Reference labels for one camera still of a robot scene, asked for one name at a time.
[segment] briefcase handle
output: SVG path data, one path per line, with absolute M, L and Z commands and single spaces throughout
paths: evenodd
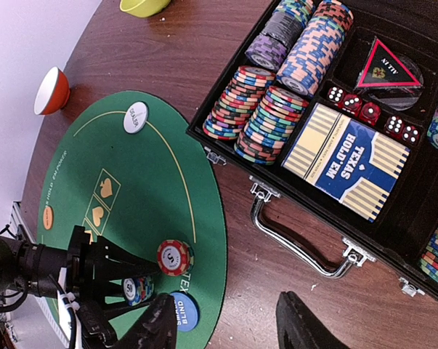
M 315 253 L 304 247 L 304 239 L 299 234 L 293 232 L 292 236 L 289 236 L 264 219 L 263 211 L 266 204 L 270 202 L 273 196 L 280 198 L 280 194 L 252 176 L 250 179 L 254 181 L 251 193 L 255 195 L 253 206 L 251 207 L 251 220 L 253 224 L 266 236 L 269 236 L 314 268 L 320 275 L 331 279 L 342 278 L 353 266 L 359 268 L 362 267 L 366 260 L 376 261 L 367 251 L 353 244 L 350 240 L 343 238 L 343 242 L 348 245 L 348 249 L 343 254 L 343 261 L 336 267 L 327 265 Z

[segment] round felt mat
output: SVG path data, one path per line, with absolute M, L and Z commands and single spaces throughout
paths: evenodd
M 147 123 L 129 134 L 123 118 L 136 102 L 147 106 Z M 187 292 L 199 306 L 199 324 L 191 332 L 179 332 L 178 349 L 207 345 L 227 275 L 216 180 L 202 147 L 185 134 L 186 128 L 175 109 L 142 92 L 121 92 L 91 105 L 70 126 L 52 159 L 38 218 L 38 242 L 61 249 L 67 249 L 74 225 L 84 225 L 94 240 L 103 235 L 153 262 L 162 241 L 187 242 L 195 253 L 191 273 L 155 279 L 156 293 Z M 50 230 L 43 224 L 47 206 L 54 212 Z M 57 320 L 56 304 L 49 300 Z M 142 311 L 111 321 L 119 338 Z

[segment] dice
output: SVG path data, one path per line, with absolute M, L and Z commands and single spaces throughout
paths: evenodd
M 399 140 L 402 137 L 402 130 L 404 129 L 404 127 L 405 123 L 401 118 L 397 116 L 392 116 L 386 121 L 385 133 Z
M 332 87 L 328 91 L 327 98 L 330 100 L 333 104 L 336 104 L 337 106 L 340 106 L 340 103 L 343 102 L 345 92 L 340 89 L 339 87 Z
M 401 138 L 402 140 L 408 142 L 411 145 L 416 145 L 419 143 L 419 139 L 421 138 L 421 135 L 419 134 L 419 131 L 414 126 L 407 125 L 402 129 Z
M 362 100 L 358 95 L 346 95 L 339 107 L 348 113 L 358 116 L 362 109 Z
M 359 119 L 368 124 L 375 126 L 377 124 L 378 118 L 380 118 L 381 109 L 375 103 L 367 103 L 362 107 L 361 113 L 359 114 Z

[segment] poker chip case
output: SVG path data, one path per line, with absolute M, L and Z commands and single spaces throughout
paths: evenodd
M 253 65 L 245 52 L 272 16 L 279 0 L 273 1 L 224 69 L 190 124 L 187 133 L 199 141 L 209 155 L 236 164 L 250 174 L 256 194 L 251 216 L 254 224 L 271 238 L 329 278 L 340 278 L 348 269 L 366 260 L 380 260 L 401 277 L 403 291 L 414 295 L 421 290 L 438 300 L 438 284 L 421 272 L 418 261 L 438 226 L 438 151 L 425 137 L 438 103 L 438 1 L 344 0 L 354 14 L 354 25 L 331 63 L 315 96 L 306 109 L 288 144 L 272 166 L 246 161 L 234 152 L 234 142 L 207 137 L 203 122 L 240 65 Z M 291 151 L 305 121 L 317 103 L 330 107 L 332 86 L 352 93 L 375 37 L 391 50 L 414 59 L 420 67 L 424 91 L 419 101 L 405 111 L 382 105 L 379 125 L 399 116 L 423 135 L 410 154 L 393 191 L 374 222 L 362 218 L 281 165 Z M 384 133 L 381 126 L 373 127 Z M 348 245 L 345 261 L 336 269 L 321 265 L 298 241 L 289 241 L 260 218 L 273 197 L 286 196 L 333 226 Z

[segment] wooden table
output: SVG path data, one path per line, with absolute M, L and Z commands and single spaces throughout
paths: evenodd
M 222 69 L 258 20 L 265 0 L 173 0 L 148 20 L 103 0 L 65 72 L 73 88 L 68 106 L 46 117 L 31 161 L 23 214 L 36 231 L 44 177 L 58 142 L 80 113 L 100 98 L 127 89 L 153 93 L 191 121 Z M 398 276 L 367 262 L 329 281 L 266 238 L 249 218 L 248 175 L 215 167 L 227 216 L 229 269 L 222 315 L 210 348 L 276 348 L 275 306 L 292 290 L 351 348 L 438 348 L 438 302 L 410 298 Z M 281 199 L 267 215 L 302 233 L 329 258 L 341 257 L 340 235 Z

